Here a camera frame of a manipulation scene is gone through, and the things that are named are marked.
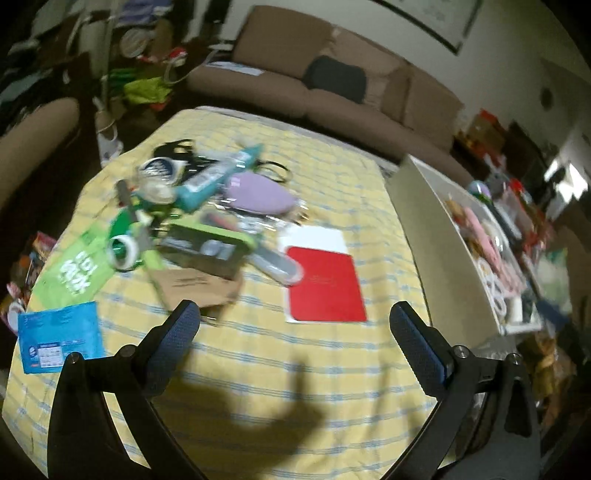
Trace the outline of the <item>green black box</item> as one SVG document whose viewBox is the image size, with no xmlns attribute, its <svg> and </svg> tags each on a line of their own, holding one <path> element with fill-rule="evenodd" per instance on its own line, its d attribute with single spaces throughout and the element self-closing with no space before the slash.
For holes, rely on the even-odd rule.
<svg viewBox="0 0 591 480">
<path fill-rule="evenodd" d="M 176 266 L 226 280 L 235 279 L 245 257 L 256 249 L 248 234 L 201 223 L 169 223 L 155 244 L 159 254 Z"/>
</svg>

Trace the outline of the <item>pink cloth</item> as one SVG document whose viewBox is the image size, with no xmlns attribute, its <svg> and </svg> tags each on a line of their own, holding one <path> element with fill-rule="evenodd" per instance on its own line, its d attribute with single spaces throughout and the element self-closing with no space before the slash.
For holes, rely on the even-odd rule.
<svg viewBox="0 0 591 480">
<path fill-rule="evenodd" d="M 488 262 L 492 271 L 497 275 L 509 296 L 521 295 L 524 291 L 524 284 L 513 267 L 507 264 L 499 253 L 494 241 L 484 230 L 480 220 L 468 207 L 463 208 L 464 223 L 471 238 L 478 245 L 479 254 Z"/>
</svg>

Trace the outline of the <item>teal tube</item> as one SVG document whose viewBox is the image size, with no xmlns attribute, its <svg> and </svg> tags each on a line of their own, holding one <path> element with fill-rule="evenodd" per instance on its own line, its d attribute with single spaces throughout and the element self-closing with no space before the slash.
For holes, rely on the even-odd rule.
<svg viewBox="0 0 591 480">
<path fill-rule="evenodd" d="M 252 168 L 263 152 L 263 144 L 256 144 L 217 160 L 175 187 L 174 206 L 192 213 L 216 193 L 219 186 L 236 172 Z"/>
</svg>

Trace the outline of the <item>green handled tool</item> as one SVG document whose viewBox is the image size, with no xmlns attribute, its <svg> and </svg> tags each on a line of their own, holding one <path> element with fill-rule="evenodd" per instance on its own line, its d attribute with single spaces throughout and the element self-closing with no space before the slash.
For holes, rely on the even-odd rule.
<svg viewBox="0 0 591 480">
<path fill-rule="evenodd" d="M 138 247 L 139 258 L 148 270 L 162 270 L 164 265 L 152 243 L 147 228 L 140 222 L 132 202 L 131 192 L 124 179 L 116 183 L 119 203 L 126 209 L 131 220 L 131 234 Z"/>
</svg>

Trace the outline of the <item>purple round lid container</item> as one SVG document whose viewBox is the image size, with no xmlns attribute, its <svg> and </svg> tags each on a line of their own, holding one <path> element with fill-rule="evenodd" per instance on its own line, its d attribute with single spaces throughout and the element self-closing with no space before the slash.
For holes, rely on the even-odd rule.
<svg viewBox="0 0 591 480">
<path fill-rule="evenodd" d="M 474 180 L 472 181 L 468 187 L 467 187 L 467 191 L 477 197 L 477 198 L 481 198 L 483 201 L 490 201 L 492 199 L 492 194 L 491 191 L 488 187 L 488 185 L 480 180 Z"/>
</svg>

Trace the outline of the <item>white tape roll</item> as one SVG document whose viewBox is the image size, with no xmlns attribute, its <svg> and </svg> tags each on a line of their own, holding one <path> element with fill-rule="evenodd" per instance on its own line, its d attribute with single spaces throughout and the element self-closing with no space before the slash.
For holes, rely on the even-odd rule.
<svg viewBox="0 0 591 480">
<path fill-rule="evenodd" d="M 130 235 L 116 235 L 106 246 L 109 265 L 117 271 L 133 270 L 139 260 L 139 247 Z"/>
</svg>

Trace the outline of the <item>white storage box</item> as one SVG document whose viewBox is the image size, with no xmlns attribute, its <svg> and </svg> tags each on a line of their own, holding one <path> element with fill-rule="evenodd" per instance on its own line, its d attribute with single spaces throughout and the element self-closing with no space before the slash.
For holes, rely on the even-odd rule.
<svg viewBox="0 0 591 480">
<path fill-rule="evenodd" d="M 526 281 L 506 235 L 492 213 L 474 196 L 424 162 L 408 156 L 387 181 L 411 246 L 432 324 L 452 344 L 475 348 L 499 336 L 540 331 L 543 321 L 533 302 L 523 301 L 523 324 L 507 324 L 496 315 L 476 260 L 446 202 L 473 210 L 495 228 L 501 257 Z"/>
</svg>

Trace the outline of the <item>red notebook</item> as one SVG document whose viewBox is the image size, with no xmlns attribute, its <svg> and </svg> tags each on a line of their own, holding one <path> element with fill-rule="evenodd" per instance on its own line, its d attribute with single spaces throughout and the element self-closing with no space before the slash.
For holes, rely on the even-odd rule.
<svg viewBox="0 0 591 480">
<path fill-rule="evenodd" d="M 287 256 L 304 269 L 301 281 L 288 288 L 288 306 L 294 321 L 367 321 L 360 282 L 351 255 L 290 246 Z"/>
</svg>

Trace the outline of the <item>purple pouch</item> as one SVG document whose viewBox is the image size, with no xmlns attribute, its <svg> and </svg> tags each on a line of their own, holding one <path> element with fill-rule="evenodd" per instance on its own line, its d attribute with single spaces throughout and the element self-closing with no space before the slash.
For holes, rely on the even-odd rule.
<svg viewBox="0 0 591 480">
<path fill-rule="evenodd" d="M 231 175 L 222 191 L 230 208 L 254 215 L 283 215 L 297 206 L 287 188 L 249 171 Z"/>
</svg>

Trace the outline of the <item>black cushion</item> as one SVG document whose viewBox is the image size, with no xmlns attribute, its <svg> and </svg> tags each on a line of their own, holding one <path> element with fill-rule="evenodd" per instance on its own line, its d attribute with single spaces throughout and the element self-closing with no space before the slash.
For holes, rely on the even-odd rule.
<svg viewBox="0 0 591 480">
<path fill-rule="evenodd" d="M 324 90 L 362 104 L 368 79 L 361 67 L 339 62 L 329 56 L 318 56 L 304 72 L 308 90 Z"/>
</svg>

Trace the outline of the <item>yellow checkered tablecloth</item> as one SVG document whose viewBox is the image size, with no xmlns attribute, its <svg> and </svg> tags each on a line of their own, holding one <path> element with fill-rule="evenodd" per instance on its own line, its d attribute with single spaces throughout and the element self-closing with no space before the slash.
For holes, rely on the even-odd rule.
<svg viewBox="0 0 591 480">
<path fill-rule="evenodd" d="M 287 321 L 279 284 L 245 268 L 238 300 L 201 326 L 156 408 L 211 479 L 378 479 L 429 416 L 427 397 L 389 327 L 392 306 L 426 301 L 378 161 L 318 136 L 211 109 L 184 110 L 109 164 L 83 189 L 60 239 L 68 246 L 117 212 L 115 184 L 153 150 L 190 139 L 232 152 L 262 144 L 290 169 L 311 224 L 339 230 L 355 262 L 362 323 Z"/>
</svg>

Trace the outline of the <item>green plastic bag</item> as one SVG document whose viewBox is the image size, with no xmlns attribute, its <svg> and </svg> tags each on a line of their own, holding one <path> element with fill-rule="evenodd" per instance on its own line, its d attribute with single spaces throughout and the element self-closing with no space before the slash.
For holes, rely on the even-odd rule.
<svg viewBox="0 0 591 480">
<path fill-rule="evenodd" d="M 107 232 L 92 224 L 44 267 L 33 289 L 38 310 L 90 302 L 113 276 L 107 259 Z"/>
</svg>

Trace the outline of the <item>brown cardboard box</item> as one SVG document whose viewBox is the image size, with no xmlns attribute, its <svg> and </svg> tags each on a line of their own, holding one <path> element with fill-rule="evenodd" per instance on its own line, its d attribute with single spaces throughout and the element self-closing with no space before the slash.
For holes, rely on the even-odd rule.
<svg viewBox="0 0 591 480">
<path fill-rule="evenodd" d="M 172 311 L 182 300 L 197 304 L 201 320 L 215 324 L 229 305 L 238 299 L 242 274 L 232 279 L 204 273 L 191 268 L 147 270 L 163 306 Z"/>
</svg>

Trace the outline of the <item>brown sofa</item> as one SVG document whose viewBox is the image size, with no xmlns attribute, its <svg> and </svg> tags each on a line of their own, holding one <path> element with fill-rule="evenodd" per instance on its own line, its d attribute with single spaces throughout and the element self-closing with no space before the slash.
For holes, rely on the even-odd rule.
<svg viewBox="0 0 591 480">
<path fill-rule="evenodd" d="M 460 99 L 429 73 L 320 18 L 256 5 L 229 64 L 194 68 L 191 93 L 251 107 L 399 163 L 412 155 L 466 186 L 473 177 L 451 155 Z"/>
</svg>

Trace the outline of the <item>white glasses case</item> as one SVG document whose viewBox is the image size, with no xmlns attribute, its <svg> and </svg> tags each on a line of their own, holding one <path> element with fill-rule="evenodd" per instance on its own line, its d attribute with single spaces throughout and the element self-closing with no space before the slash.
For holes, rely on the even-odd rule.
<svg viewBox="0 0 591 480">
<path fill-rule="evenodd" d="M 304 278 L 304 269 L 297 261 L 263 245 L 247 256 L 247 262 L 283 286 L 296 285 Z"/>
</svg>

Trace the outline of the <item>white handled scissors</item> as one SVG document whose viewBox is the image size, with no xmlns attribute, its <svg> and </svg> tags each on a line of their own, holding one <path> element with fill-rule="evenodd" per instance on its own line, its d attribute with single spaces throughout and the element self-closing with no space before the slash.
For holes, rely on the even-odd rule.
<svg viewBox="0 0 591 480">
<path fill-rule="evenodd" d="M 503 283 L 483 257 L 477 258 L 476 265 L 494 312 L 501 319 L 505 318 L 508 313 L 508 296 Z"/>
</svg>

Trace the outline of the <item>blue packet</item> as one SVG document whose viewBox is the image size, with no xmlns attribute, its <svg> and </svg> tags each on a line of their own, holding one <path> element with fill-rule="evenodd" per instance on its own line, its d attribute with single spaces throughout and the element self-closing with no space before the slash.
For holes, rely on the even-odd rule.
<svg viewBox="0 0 591 480">
<path fill-rule="evenodd" d="M 73 352 L 105 356 L 95 302 L 20 314 L 18 343 L 25 374 L 59 373 Z"/>
</svg>

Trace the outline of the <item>white cup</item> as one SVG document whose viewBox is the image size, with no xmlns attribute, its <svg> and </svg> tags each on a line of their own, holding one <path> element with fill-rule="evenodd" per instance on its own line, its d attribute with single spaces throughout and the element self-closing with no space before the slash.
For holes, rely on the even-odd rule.
<svg viewBox="0 0 591 480">
<path fill-rule="evenodd" d="M 521 296 L 515 296 L 511 298 L 507 298 L 505 300 L 507 313 L 505 316 L 505 322 L 507 324 L 523 324 L 524 323 L 524 314 L 523 314 L 523 302 Z"/>
</svg>

